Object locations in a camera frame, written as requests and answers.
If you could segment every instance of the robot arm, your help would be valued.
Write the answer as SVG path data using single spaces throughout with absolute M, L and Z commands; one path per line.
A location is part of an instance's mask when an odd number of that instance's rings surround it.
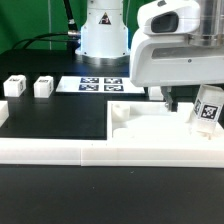
M 219 9 L 220 4 L 215 4 L 219 0 L 204 0 L 202 3 L 205 1 L 210 1 L 207 6 Z M 191 45 L 201 30 L 201 24 L 205 23 L 202 13 L 206 10 L 200 10 L 204 6 L 198 3 L 194 0 L 162 0 L 139 9 L 139 29 L 133 37 L 130 55 L 130 79 L 134 85 L 150 87 L 224 82 L 223 47 Z M 209 18 L 217 21 L 222 9 L 210 10 L 216 15 Z M 212 39 L 214 33 L 209 35 L 201 34 L 205 39 L 202 43 Z

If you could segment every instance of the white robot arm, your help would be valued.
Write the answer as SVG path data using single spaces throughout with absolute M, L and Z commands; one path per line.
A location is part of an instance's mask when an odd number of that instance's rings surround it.
M 128 61 L 128 29 L 122 15 L 122 0 L 88 0 L 87 21 L 81 28 L 77 58 L 98 65 Z
M 150 87 L 224 83 L 222 2 L 160 0 L 142 6 L 130 55 L 133 84 Z

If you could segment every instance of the white platform edge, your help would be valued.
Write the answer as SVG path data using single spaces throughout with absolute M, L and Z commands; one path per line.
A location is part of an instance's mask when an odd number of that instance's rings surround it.
M 110 141 L 0 139 L 0 164 L 224 167 L 223 142 L 213 150 Z

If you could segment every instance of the black cable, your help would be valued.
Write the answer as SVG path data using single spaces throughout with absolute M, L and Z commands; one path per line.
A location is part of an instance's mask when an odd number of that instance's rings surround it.
M 67 36 L 67 32 L 59 32 L 59 33 L 47 33 L 47 34 L 42 34 L 39 36 L 34 37 L 34 39 L 41 39 L 45 37 L 53 37 L 53 36 Z M 32 44 L 35 40 L 30 40 L 28 41 L 24 46 L 23 49 L 26 49 L 30 44 Z
M 66 9 L 67 18 L 68 18 L 68 29 L 78 31 L 77 24 L 75 23 L 74 17 L 72 15 L 70 1 L 64 0 L 64 5 Z
M 24 39 L 24 40 L 21 40 L 19 42 L 17 42 L 16 44 L 13 45 L 12 49 L 15 49 L 19 44 L 23 43 L 23 42 L 27 42 L 27 41 L 32 41 L 35 42 L 35 41 L 52 41 L 52 42 L 74 42 L 74 40 L 52 40 L 52 39 L 40 39 L 40 38 L 30 38 L 30 39 Z

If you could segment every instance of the white block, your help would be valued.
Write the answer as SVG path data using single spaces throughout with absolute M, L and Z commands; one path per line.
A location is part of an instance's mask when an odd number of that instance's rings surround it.
M 7 101 L 0 101 L 0 127 L 9 117 L 9 109 Z
M 113 104 L 111 113 L 114 121 L 126 121 L 130 116 L 130 105 Z
M 148 92 L 149 92 L 149 99 L 150 100 L 163 101 L 164 97 L 163 97 L 163 94 L 161 92 L 161 87 L 160 86 L 149 87 Z
M 3 85 L 5 96 L 19 97 L 26 89 L 26 77 L 24 75 L 12 75 Z
M 224 104 L 222 88 L 201 85 L 191 114 L 191 130 L 212 134 Z
M 40 76 L 34 83 L 34 97 L 48 98 L 54 89 L 54 79 L 51 76 Z

